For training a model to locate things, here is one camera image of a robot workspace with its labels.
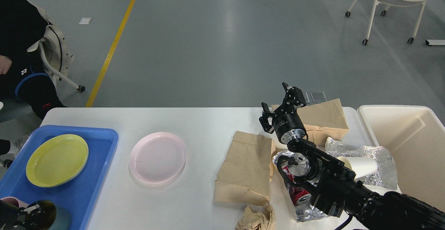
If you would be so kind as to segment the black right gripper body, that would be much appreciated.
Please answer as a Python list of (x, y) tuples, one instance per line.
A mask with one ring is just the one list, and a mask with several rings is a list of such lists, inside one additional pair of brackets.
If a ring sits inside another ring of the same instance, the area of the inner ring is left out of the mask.
[(292, 139), (305, 138), (306, 129), (291, 104), (281, 104), (274, 110), (272, 126), (280, 143), (287, 144)]

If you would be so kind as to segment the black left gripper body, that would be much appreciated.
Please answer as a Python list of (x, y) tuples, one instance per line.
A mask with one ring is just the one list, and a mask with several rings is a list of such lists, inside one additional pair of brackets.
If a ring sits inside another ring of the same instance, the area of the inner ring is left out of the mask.
[(27, 230), (27, 217), (22, 209), (10, 203), (1, 201), (0, 206), (0, 228), (2, 230)]

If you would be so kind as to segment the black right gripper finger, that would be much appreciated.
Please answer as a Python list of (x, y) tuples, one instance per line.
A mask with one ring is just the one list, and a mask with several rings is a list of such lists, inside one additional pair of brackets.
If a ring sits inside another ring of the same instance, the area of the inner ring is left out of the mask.
[(297, 87), (291, 87), (287, 83), (283, 82), (282, 86), (285, 90), (285, 96), (283, 99), (283, 105), (293, 106), (295, 108), (305, 107), (307, 105), (305, 96), (302, 90)]
[(274, 119), (275, 118), (275, 113), (271, 112), (269, 110), (269, 106), (268, 104), (262, 102), (261, 103), (261, 107), (262, 107), (262, 114), (261, 117), (259, 118), (259, 122), (264, 130), (264, 132), (270, 133), (272, 134), (274, 132), (274, 126), (271, 124), (271, 122), (269, 122), (269, 119)]

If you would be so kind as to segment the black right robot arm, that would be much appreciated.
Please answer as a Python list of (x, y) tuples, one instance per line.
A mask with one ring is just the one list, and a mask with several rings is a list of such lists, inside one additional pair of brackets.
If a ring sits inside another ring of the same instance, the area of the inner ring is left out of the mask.
[(444, 212), (409, 195), (389, 191), (373, 192), (355, 181), (355, 172), (345, 163), (318, 149), (308, 140), (307, 131), (297, 114), (306, 105), (302, 91), (282, 83), (285, 97), (274, 111), (262, 103), (259, 118), (265, 132), (276, 133), (292, 156), (279, 156), (277, 170), (285, 183), (309, 192), (310, 204), (325, 214), (348, 219), (343, 229), (356, 218), (369, 230), (443, 230)]

